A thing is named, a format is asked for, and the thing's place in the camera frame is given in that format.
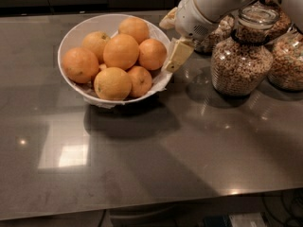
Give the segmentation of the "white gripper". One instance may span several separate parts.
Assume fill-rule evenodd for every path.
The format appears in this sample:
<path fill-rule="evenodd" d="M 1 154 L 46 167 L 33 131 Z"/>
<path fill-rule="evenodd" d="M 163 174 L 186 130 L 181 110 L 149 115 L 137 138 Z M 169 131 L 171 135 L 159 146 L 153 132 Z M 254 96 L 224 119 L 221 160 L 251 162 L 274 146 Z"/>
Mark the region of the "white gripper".
<path fill-rule="evenodd" d="M 193 53 L 193 41 L 203 41 L 218 25 L 204 17 L 195 0 L 181 0 L 177 8 L 165 15 L 159 26 L 164 29 L 175 28 L 183 36 L 171 40 L 168 56 L 162 66 L 163 71 L 175 73 Z"/>

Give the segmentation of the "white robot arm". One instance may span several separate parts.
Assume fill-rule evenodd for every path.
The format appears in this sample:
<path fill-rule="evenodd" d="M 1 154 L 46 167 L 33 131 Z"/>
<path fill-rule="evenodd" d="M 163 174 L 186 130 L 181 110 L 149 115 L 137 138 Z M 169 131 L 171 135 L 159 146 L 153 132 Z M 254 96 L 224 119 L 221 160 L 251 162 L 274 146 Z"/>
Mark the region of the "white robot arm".
<path fill-rule="evenodd" d="M 180 35 L 171 41 L 163 68 L 178 70 L 197 47 L 228 13 L 248 6 L 256 0 L 181 0 L 160 22 L 164 29 L 173 28 Z M 303 29 L 303 0 L 273 0 L 293 23 Z"/>

